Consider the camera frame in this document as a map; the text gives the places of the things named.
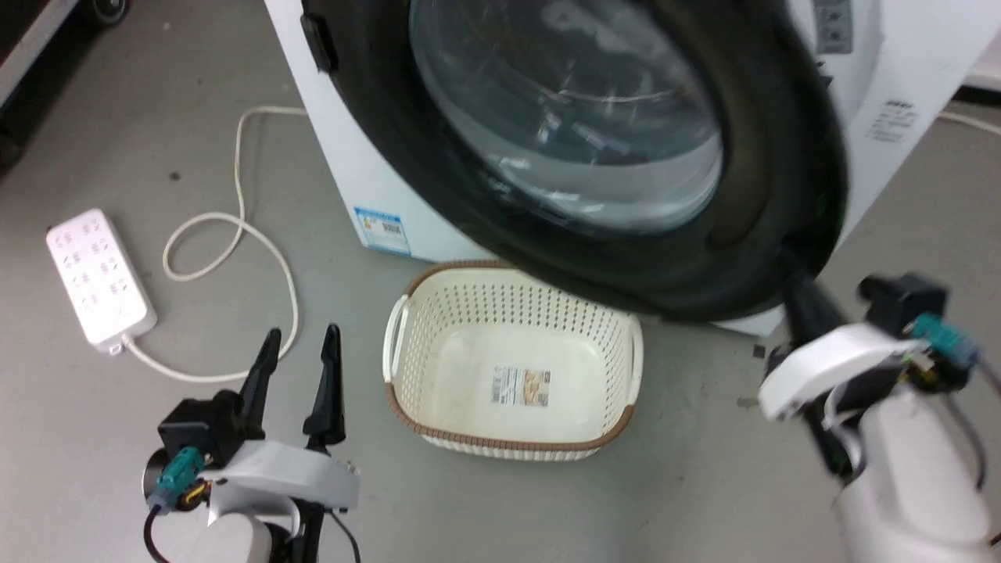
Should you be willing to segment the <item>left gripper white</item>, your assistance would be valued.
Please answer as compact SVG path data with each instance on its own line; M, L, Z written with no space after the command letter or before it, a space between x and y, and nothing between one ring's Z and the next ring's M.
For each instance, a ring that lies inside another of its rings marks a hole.
M307 449L264 439L269 382L282 348L282 332L272 328L239 391L237 414L243 443L221 469L205 472L211 513L289 513L297 501L327 509L353 510L360 502L361 475L352 464L325 451L346 439L343 350L336 323L326 328L321 347L321 381L314 406L303 422Z

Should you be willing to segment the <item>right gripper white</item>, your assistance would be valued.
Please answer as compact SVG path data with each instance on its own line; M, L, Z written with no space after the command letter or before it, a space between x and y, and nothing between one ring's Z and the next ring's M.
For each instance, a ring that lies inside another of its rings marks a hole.
M780 256L780 296L789 343L797 350L761 385L759 405L766 420L789 419L822 393L873 368L901 367L928 349L922 339L895 339L864 323L846 325L843 310L794 254Z

